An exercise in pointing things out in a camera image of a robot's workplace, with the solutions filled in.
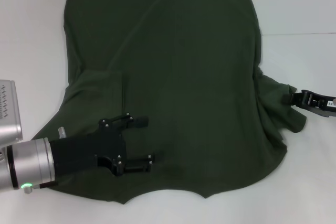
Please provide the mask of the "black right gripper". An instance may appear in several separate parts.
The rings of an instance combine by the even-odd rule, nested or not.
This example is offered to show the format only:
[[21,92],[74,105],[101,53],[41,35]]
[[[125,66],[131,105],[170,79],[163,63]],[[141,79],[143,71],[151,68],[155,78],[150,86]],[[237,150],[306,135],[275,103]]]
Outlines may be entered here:
[[309,90],[283,95],[283,104],[300,108],[308,106],[308,110],[314,114],[323,117],[335,116],[335,97],[316,94]]

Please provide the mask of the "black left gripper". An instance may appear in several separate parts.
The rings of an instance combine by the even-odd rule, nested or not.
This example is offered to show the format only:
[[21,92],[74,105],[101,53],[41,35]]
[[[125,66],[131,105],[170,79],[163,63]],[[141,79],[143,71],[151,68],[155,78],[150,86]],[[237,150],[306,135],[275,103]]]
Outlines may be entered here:
[[51,141],[56,176],[70,175],[105,167],[115,176],[129,173],[149,173],[155,154],[127,158],[125,141],[119,130],[148,127],[149,117],[133,117],[125,113],[101,119],[99,129],[87,135],[77,135]]

